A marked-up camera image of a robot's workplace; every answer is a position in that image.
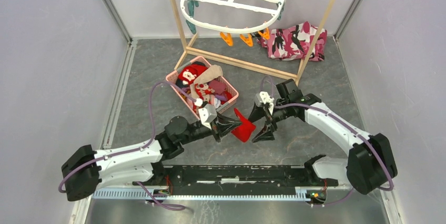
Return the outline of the plain red sock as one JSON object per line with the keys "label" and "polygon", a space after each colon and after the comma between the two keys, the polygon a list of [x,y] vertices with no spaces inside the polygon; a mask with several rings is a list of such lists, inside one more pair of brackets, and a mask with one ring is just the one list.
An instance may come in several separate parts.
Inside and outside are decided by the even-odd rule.
{"label": "plain red sock", "polygon": [[250,122],[237,108],[234,108],[234,113],[240,120],[241,125],[232,130],[231,133],[241,142],[247,142],[252,133],[255,131],[256,126]]}

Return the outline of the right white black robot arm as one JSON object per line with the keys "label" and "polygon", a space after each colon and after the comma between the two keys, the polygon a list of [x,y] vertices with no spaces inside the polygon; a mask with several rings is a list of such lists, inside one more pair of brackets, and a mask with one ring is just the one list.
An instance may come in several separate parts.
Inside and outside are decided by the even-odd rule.
{"label": "right white black robot arm", "polygon": [[278,100],[263,90],[255,95],[248,119],[253,123],[263,118],[265,124],[252,142],[274,140],[279,122],[299,118],[324,133],[347,156],[342,159],[322,155],[310,161],[310,168],[303,173],[308,185],[317,186],[324,179],[335,179],[350,184],[363,195],[375,189],[394,189],[393,179],[398,170],[385,135],[372,135],[350,124],[316,95],[304,95],[292,79],[277,84],[276,89],[280,96]]}

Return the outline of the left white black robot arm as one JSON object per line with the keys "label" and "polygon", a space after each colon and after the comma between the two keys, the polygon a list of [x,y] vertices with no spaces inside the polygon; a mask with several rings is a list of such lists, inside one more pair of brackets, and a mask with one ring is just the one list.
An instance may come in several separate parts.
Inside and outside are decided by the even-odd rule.
{"label": "left white black robot arm", "polygon": [[149,182],[161,185],[165,180],[162,162],[184,152],[184,145],[212,136],[217,142],[241,125],[239,119],[220,113],[190,123],[182,116],[173,117],[154,138],[109,150],[79,147],[63,163],[58,191],[68,201],[78,201],[96,190],[120,183]]}

